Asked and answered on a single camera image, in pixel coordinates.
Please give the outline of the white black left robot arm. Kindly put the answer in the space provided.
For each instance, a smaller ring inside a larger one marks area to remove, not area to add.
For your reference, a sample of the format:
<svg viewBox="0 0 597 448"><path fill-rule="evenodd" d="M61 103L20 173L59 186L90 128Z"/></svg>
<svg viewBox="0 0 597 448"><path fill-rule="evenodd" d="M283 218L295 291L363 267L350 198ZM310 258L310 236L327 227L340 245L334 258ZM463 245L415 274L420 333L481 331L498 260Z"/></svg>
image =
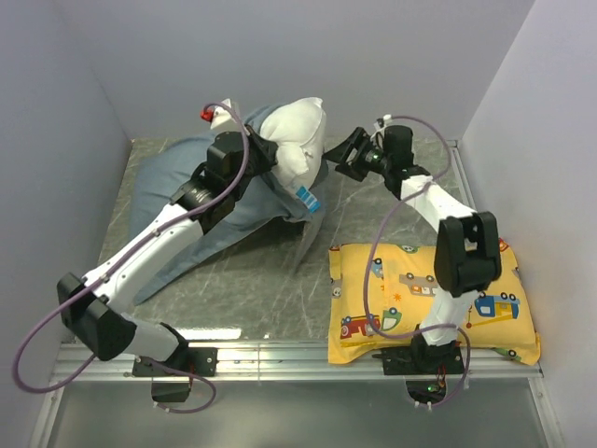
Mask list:
<svg viewBox="0 0 597 448"><path fill-rule="evenodd" d="M132 354L154 359L167 375L182 372L187 340L167 324L135 321L125 312L168 262L233 211L250 181L275 165L277 149L252 128L217 135L206 160L144 230L103 265L59 281L64 325L101 361Z"/></svg>

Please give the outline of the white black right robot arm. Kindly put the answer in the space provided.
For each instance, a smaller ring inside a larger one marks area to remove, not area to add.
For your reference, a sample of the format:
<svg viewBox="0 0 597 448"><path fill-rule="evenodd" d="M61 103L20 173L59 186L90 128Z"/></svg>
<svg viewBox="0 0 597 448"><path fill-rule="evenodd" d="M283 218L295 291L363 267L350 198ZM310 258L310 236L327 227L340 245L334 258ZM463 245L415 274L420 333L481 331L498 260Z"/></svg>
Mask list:
<svg viewBox="0 0 597 448"><path fill-rule="evenodd" d="M409 333L408 360L417 372L435 372L456 353L467 309L502 273L497 219L453 198L418 165L411 128L391 125L370 136L356 128L324 158L356 181L382 177L386 188L413 208L437 234L434 274L438 291L430 311Z"/></svg>

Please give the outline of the blue patterned pillowcase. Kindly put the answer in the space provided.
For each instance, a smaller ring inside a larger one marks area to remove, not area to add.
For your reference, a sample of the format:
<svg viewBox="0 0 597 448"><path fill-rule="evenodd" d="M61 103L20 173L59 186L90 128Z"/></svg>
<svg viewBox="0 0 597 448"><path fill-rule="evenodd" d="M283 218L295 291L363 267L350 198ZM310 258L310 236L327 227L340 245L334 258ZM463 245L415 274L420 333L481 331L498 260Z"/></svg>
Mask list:
<svg viewBox="0 0 597 448"><path fill-rule="evenodd" d="M204 235L176 254L142 286L133 299L134 304L148 301L179 276L275 218L304 226L293 260L295 265L311 247L326 216L328 167L323 159L326 133L323 100L306 97L286 105L266 105L249 114L244 122L261 139L276 144L275 165L267 173L247 181L238 202L227 197L197 215ZM179 140L140 163L131 201L131 238L157 218L175 193L206 162L216 136L235 127L230 114L219 107L209 132Z"/></svg>

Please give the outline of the white pillow insert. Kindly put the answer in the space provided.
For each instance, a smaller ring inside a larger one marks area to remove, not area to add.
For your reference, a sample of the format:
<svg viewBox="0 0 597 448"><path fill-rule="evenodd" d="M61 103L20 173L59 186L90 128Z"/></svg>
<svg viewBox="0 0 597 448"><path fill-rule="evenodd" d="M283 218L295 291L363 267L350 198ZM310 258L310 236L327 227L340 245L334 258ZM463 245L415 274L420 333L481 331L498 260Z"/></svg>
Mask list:
<svg viewBox="0 0 597 448"><path fill-rule="evenodd" d="M326 111L319 97L301 98L270 113L259 135L278 148L271 169L280 185L290 192L309 189L320 170L324 154Z"/></svg>

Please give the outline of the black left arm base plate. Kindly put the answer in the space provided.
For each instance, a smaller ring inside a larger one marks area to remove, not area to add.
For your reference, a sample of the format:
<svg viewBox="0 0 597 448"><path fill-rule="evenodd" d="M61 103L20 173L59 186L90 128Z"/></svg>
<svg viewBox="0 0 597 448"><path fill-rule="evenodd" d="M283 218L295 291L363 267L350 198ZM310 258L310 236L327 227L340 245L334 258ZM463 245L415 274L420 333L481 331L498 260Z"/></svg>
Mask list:
<svg viewBox="0 0 597 448"><path fill-rule="evenodd" d="M133 362L134 377L186 376L193 373L202 377L213 377L216 371L218 349L215 347L190 346L163 362L139 357Z"/></svg>

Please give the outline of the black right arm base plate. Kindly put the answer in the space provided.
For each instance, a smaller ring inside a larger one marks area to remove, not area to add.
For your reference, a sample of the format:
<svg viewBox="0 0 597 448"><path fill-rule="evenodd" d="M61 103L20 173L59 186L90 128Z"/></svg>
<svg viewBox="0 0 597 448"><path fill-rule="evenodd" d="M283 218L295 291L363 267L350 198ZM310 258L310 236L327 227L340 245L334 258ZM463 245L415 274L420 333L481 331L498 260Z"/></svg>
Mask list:
<svg viewBox="0 0 597 448"><path fill-rule="evenodd" d="M432 374L462 374L465 371L463 357L458 348L441 357L417 358L407 346L383 348L372 356L382 362L386 376L412 376Z"/></svg>

